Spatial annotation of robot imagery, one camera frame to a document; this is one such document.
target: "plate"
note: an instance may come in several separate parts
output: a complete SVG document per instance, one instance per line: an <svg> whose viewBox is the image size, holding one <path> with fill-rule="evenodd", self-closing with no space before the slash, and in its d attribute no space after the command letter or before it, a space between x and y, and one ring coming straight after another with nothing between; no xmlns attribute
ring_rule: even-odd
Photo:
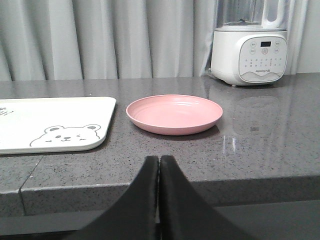
<svg viewBox="0 0 320 240"><path fill-rule="evenodd" d="M139 128L161 135L190 135L213 127L223 110L217 103L197 96L157 95L141 98L126 108Z"/></svg>
<svg viewBox="0 0 320 240"><path fill-rule="evenodd" d="M89 150L106 138L112 97L0 99L0 154Z"/></svg>

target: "cartoon bear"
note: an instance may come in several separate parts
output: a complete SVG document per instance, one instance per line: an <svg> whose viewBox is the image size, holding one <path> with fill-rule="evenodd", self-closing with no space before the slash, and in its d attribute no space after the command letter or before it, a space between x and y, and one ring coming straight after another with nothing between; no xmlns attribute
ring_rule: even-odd
<svg viewBox="0 0 320 240"><path fill-rule="evenodd" d="M51 126L44 130L45 134L33 140L30 147L47 148L91 144L100 139L96 132L100 128L96 124L83 127Z"/></svg>

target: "button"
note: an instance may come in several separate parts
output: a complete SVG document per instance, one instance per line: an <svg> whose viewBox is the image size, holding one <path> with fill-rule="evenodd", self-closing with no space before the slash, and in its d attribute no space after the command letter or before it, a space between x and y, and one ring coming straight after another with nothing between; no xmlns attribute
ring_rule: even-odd
<svg viewBox="0 0 320 240"><path fill-rule="evenodd" d="M267 54L268 53L268 48L266 48L266 47L264 47L264 48L262 48L262 54Z"/></svg>

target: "gray countertop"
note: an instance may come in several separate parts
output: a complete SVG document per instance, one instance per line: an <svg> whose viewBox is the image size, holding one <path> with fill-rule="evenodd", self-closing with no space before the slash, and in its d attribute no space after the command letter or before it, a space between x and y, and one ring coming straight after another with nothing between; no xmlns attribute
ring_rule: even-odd
<svg viewBox="0 0 320 240"><path fill-rule="evenodd" d="M129 103L162 94L210 99L223 116L189 136L130 122ZM97 148L0 156L0 217L106 209L149 155L175 156L213 206L320 199L320 73L250 87L209 77L0 82L0 99L100 96L117 103Z"/></svg>

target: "white tray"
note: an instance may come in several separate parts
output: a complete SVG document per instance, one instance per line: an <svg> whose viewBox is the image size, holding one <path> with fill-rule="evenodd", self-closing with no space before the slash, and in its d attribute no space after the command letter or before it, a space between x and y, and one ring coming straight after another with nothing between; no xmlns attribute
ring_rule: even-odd
<svg viewBox="0 0 320 240"><path fill-rule="evenodd" d="M0 100L0 154L89 150L106 138L112 97Z"/></svg>

